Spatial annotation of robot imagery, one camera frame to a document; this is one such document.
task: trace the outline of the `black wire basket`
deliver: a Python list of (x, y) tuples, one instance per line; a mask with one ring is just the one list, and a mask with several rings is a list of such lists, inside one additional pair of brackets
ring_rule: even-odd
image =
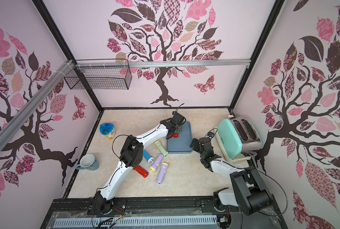
[(122, 89), (128, 90), (132, 80), (131, 70), (126, 59), (115, 60), (117, 66), (77, 66), (66, 76), (70, 89)]

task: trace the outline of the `beige floor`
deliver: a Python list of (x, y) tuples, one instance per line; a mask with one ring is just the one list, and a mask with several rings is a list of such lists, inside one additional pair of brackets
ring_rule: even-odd
[[(207, 109), (179, 109), (178, 111), (191, 123), (193, 138), (201, 138), (226, 118), (229, 113), (226, 108)], [(110, 122), (114, 124), (116, 135), (140, 135), (157, 126), (163, 119), (172, 116), (172, 109), (143, 109), (143, 110), (106, 110), (100, 124)], [(119, 153), (126, 136), (120, 136), (114, 144), (114, 151)], [(166, 139), (161, 138), (166, 147)], [(101, 135), (96, 130), (87, 153), (93, 154), (99, 161), (100, 167), (96, 171), (80, 170), (72, 186), (68, 198), (88, 198), (94, 196), (97, 188), (103, 187), (108, 181), (118, 158), (111, 150), (113, 140)], [(215, 154), (222, 156), (217, 140), (212, 140)], [(156, 156), (159, 151), (153, 144), (146, 148), (148, 153)], [(199, 161), (199, 153), (193, 151), (188, 154), (169, 154), (163, 162), (169, 164), (162, 184), (155, 182), (158, 172), (143, 178), (132, 170), (123, 181), (116, 197), (150, 197), (150, 196), (208, 196), (221, 188), (232, 188), (231, 182), (223, 176), (205, 169)], [(140, 166), (149, 171), (149, 164), (145, 159)]]

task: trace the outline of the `butterfly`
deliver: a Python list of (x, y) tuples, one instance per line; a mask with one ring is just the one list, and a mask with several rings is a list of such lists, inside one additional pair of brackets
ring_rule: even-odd
[(208, 89), (214, 89), (215, 84), (213, 83), (214, 81), (214, 75), (209, 77), (209, 79), (207, 80), (206, 84), (195, 84), (194, 86), (198, 89), (200, 89), (201, 92), (203, 92), (205, 94), (206, 91), (208, 91)]
[(85, 105), (84, 102), (80, 102), (80, 100), (76, 97), (75, 95), (75, 104), (77, 107), (77, 110), (75, 111), (75, 113), (73, 113), (72, 116), (72, 120), (78, 119), (78, 118), (84, 118), (85, 117), (85, 113), (84, 113), (84, 109), (85, 109)]

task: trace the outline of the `white vent grille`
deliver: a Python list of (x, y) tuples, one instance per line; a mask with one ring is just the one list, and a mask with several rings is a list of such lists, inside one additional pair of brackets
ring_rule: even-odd
[[(115, 222), (118, 217), (111, 217), (113, 220), (106, 222), (108, 227)], [(71, 228), (98, 226), (100, 222), (109, 219), (106, 218), (79, 218), (79, 219), (56, 219), (53, 228)], [(152, 216), (152, 217), (126, 217), (116, 224), (116, 227), (127, 226), (168, 226), (168, 225), (214, 225), (217, 216), (215, 215), (196, 215), (196, 216)]]

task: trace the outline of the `blue mug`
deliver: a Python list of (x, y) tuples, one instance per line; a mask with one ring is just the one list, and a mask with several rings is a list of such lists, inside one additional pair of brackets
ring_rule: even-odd
[(80, 163), (76, 165), (75, 169), (87, 169), (95, 171), (99, 168), (99, 163), (93, 154), (86, 154), (80, 160)]

